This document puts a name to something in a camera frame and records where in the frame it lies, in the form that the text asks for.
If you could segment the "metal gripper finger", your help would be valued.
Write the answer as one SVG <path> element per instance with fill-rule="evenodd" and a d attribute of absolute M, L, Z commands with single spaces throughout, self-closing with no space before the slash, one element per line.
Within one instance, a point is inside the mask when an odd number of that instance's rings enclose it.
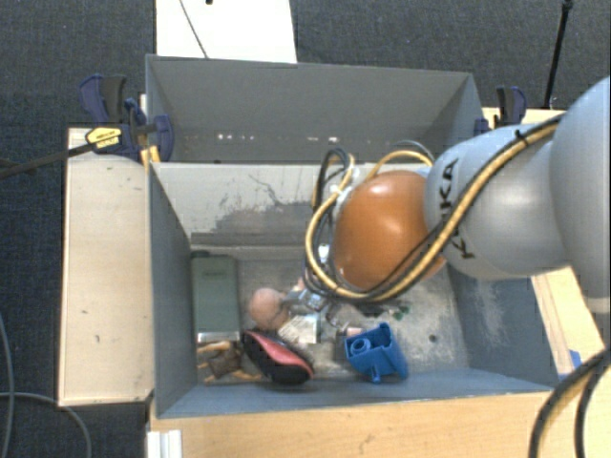
<path fill-rule="evenodd" d="M 294 287 L 284 298 L 285 303 L 325 303 L 326 299 L 320 294 L 310 291 L 307 288 L 300 289 Z"/>
<path fill-rule="evenodd" d="M 285 303 L 285 308 L 290 317 L 306 316 L 310 314 L 321 314 L 329 306 L 327 301 L 288 301 Z"/>

